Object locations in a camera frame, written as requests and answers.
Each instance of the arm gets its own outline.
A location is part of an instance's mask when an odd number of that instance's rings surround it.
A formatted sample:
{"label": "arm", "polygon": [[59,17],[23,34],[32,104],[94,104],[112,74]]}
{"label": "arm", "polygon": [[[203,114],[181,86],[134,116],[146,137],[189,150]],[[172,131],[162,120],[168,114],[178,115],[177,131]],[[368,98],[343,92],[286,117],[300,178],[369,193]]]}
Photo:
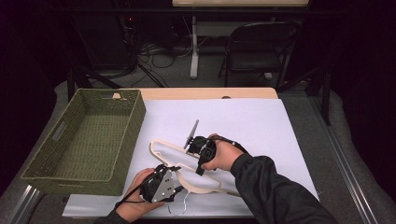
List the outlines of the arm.
{"label": "arm", "polygon": [[276,172],[268,157],[253,158],[216,141],[216,157],[203,169],[231,171],[242,199],[260,223],[337,223],[303,186]]}
{"label": "arm", "polygon": [[[139,172],[134,180],[132,181],[131,186],[128,188],[125,195],[139,186],[150,174],[154,172],[154,169],[148,168]],[[123,223],[131,223],[135,220],[141,218],[147,212],[154,210],[158,207],[164,205],[164,202],[160,203],[146,203],[142,202],[142,198],[140,197],[140,189],[138,189],[135,193],[133,193],[127,200],[127,202],[141,202],[141,203],[122,203],[117,209],[111,211],[107,217],[99,217],[95,220],[95,224],[104,224],[104,223],[112,223],[112,224],[123,224]]]}

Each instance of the woven basket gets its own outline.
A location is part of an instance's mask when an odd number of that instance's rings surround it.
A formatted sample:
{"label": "woven basket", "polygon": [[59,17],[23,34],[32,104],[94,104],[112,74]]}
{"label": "woven basket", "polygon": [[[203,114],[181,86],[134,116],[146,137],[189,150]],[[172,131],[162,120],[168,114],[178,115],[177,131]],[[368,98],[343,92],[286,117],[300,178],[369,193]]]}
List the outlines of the woven basket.
{"label": "woven basket", "polygon": [[47,193],[121,195],[145,114],[139,90],[78,90],[21,179]]}

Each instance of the black chair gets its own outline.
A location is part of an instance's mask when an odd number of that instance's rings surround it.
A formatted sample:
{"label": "black chair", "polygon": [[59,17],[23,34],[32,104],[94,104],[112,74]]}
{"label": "black chair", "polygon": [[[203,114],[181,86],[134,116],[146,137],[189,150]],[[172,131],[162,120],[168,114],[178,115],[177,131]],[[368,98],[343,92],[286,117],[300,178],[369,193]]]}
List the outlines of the black chair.
{"label": "black chair", "polygon": [[278,87],[299,31],[300,25],[293,21],[254,22],[236,28],[219,71],[220,77],[226,64],[224,86],[228,85],[229,73],[278,73]]}

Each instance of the black sleeve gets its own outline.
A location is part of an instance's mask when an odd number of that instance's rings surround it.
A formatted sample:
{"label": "black sleeve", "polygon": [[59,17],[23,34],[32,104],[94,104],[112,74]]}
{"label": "black sleeve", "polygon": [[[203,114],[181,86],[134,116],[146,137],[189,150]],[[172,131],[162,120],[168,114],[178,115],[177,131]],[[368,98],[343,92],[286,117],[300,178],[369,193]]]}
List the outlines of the black sleeve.
{"label": "black sleeve", "polygon": [[268,157],[243,154],[233,163],[231,173],[260,223],[337,223],[306,188],[279,175]]}
{"label": "black sleeve", "polygon": [[94,224],[129,224],[129,222],[122,217],[115,210],[111,211],[107,217],[99,217]]}

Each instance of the human hand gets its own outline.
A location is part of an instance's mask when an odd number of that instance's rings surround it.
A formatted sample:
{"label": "human hand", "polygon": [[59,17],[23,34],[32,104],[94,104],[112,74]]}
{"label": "human hand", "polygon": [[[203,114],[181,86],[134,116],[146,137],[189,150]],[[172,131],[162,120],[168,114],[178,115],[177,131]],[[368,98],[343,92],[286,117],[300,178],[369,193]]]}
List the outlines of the human hand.
{"label": "human hand", "polygon": [[[134,177],[134,180],[132,181],[132,184],[128,188],[125,195],[128,195],[129,192],[131,192],[133,189],[135,189],[137,186],[139,186],[146,179],[146,177],[151,175],[153,172],[154,172],[153,168],[147,168],[147,169],[140,171]],[[140,189],[138,189],[136,192],[134,192],[126,201],[127,202],[143,202],[142,198],[140,197]],[[159,202],[159,203],[148,203],[148,202],[122,203],[116,209],[116,212],[123,219],[127,220],[128,222],[133,222],[133,221],[141,218],[147,212],[154,210],[158,207],[161,207],[164,204],[165,204],[164,202]]]}
{"label": "human hand", "polygon": [[[213,133],[209,135],[210,137],[216,136],[217,134]],[[233,162],[243,154],[243,152],[233,146],[231,143],[215,140],[216,143],[216,156],[212,161],[206,162],[201,165],[201,168],[204,170],[214,170],[220,168],[224,171],[230,171],[233,166]]]}

